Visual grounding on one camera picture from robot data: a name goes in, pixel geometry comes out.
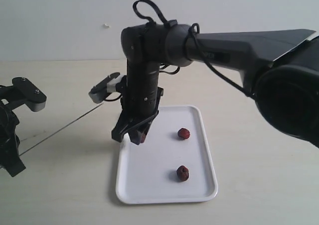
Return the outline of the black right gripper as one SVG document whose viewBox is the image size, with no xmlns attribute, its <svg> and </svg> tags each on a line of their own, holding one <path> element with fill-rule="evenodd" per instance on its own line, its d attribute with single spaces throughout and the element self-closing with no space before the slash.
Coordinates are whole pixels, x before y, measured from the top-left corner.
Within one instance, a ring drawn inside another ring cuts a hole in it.
<svg viewBox="0 0 319 225">
<path fill-rule="evenodd" d="M 122 142 L 127 133 L 129 125 L 130 141 L 136 145 L 141 144 L 141 136 L 146 136 L 153 120 L 159 113 L 159 102 L 163 96 L 163 88 L 157 87 L 155 92 L 134 98 L 126 94 L 120 99 L 122 111 L 115 127 L 112 129 L 111 137 L 116 142 Z"/>
</svg>

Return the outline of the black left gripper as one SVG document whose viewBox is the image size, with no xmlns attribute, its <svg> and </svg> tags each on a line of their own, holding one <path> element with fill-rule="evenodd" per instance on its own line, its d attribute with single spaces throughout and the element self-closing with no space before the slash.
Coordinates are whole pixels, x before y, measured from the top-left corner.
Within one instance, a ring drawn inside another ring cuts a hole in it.
<svg viewBox="0 0 319 225">
<path fill-rule="evenodd" d="M 15 113 L 3 103 L 4 93 L 7 91 L 5 86 L 0 86 L 0 144 L 9 144 L 10 139 L 14 138 L 16 145 L 20 145 L 20 140 L 15 133 L 15 128 L 19 120 Z M 12 177 L 21 173 L 26 167 L 21 161 L 18 149 L 13 147 L 0 148 L 0 166 L 5 169 Z"/>
</svg>

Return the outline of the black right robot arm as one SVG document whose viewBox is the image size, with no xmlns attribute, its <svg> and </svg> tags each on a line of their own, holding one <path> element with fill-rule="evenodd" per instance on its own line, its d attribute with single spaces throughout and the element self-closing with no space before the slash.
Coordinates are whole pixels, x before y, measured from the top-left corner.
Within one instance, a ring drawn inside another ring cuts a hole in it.
<svg viewBox="0 0 319 225">
<path fill-rule="evenodd" d="M 139 25 L 121 33 L 127 74 L 122 111 L 112 139 L 128 134 L 140 144 L 158 115 L 163 90 L 162 64 L 186 67 L 194 61 L 240 73 L 234 87 L 251 98 L 262 117 L 278 131 L 319 144 L 319 38 L 313 30 L 200 33 L 198 24 Z"/>
</svg>

